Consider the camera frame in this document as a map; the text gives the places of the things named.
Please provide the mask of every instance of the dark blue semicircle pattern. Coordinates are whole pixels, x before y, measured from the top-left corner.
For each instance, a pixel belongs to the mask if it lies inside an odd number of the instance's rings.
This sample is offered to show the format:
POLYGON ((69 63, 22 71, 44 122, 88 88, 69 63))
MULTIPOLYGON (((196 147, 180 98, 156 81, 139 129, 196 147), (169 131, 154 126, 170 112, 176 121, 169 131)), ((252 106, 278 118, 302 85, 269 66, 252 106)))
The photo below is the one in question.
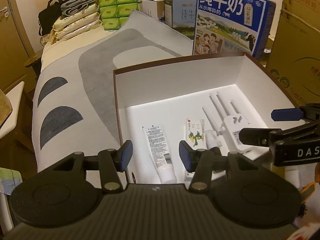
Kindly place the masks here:
POLYGON ((49 95, 51 92, 55 91, 56 89, 58 89, 59 87, 67 83, 68 81, 63 77, 50 78, 41 88, 41 91, 38 97, 38 106, 47 95, 49 95))
POLYGON ((83 120, 82 115, 69 106, 59 106, 44 118, 40 130, 40 149, 54 136, 71 125, 83 120))

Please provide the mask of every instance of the blue milk box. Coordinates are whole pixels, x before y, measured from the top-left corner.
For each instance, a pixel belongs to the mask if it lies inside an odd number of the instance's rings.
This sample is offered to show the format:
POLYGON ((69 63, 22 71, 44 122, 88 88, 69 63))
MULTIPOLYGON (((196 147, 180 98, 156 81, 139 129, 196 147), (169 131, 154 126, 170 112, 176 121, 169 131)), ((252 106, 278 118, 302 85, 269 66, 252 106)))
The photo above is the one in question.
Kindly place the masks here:
POLYGON ((193 40, 197 0, 163 0, 165 24, 193 40))
POLYGON ((197 0, 193 54, 246 51, 259 58, 275 9, 268 0, 197 0))

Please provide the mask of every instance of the white box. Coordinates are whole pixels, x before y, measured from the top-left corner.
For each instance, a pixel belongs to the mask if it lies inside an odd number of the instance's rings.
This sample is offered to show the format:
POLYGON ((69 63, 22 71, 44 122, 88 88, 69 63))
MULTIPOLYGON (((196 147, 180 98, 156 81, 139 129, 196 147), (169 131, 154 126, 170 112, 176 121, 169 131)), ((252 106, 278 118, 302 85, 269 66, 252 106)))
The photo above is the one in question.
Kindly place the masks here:
MULTIPOLYGON (((133 142, 133 156, 127 175, 133 183, 159 184, 160 180, 148 152, 142 127, 162 124, 172 155, 178 183, 183 183, 185 168, 179 156, 179 142, 185 139, 187 118, 204 119, 206 129, 211 125, 202 106, 222 124, 210 100, 210 93, 220 91, 226 101, 237 101, 250 124, 256 127, 288 129, 304 124, 274 122, 271 112, 277 108, 293 107, 293 99, 274 82, 270 73, 252 56, 244 52, 220 53, 170 58, 114 70, 116 112, 120 142, 133 142)), ((222 155, 229 149, 224 137, 222 155)), ((252 147, 244 153, 254 160, 268 152, 266 147, 252 147)), ((214 174, 214 178, 224 172, 214 174)))
POLYGON ((163 0, 142 0, 143 13, 164 22, 164 3, 163 0))

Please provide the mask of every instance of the door handle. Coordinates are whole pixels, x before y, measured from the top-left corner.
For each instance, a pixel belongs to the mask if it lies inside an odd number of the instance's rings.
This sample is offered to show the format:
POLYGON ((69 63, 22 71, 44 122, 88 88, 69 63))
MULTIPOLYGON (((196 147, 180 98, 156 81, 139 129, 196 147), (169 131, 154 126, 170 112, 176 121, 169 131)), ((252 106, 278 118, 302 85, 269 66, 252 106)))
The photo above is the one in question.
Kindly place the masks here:
POLYGON ((0 12, 6 12, 8 10, 7 6, 0 10, 0 12))

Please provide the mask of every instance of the bedsheet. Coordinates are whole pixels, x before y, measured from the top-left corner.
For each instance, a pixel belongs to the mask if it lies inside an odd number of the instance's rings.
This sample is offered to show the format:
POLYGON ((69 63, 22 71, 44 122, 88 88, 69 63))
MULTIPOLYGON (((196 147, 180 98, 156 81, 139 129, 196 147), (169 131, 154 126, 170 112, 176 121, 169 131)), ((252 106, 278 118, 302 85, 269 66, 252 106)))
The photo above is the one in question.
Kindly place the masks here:
POLYGON ((54 44, 50 56, 49 49, 44 52, 33 99, 32 140, 38 171, 76 151, 97 155, 119 148, 113 69, 192 54, 190 39, 138 11, 114 33, 100 34, 95 29, 81 35, 54 44), (93 43, 74 49, 84 34, 82 41, 93 43), (55 58, 54 51, 65 56, 55 58))

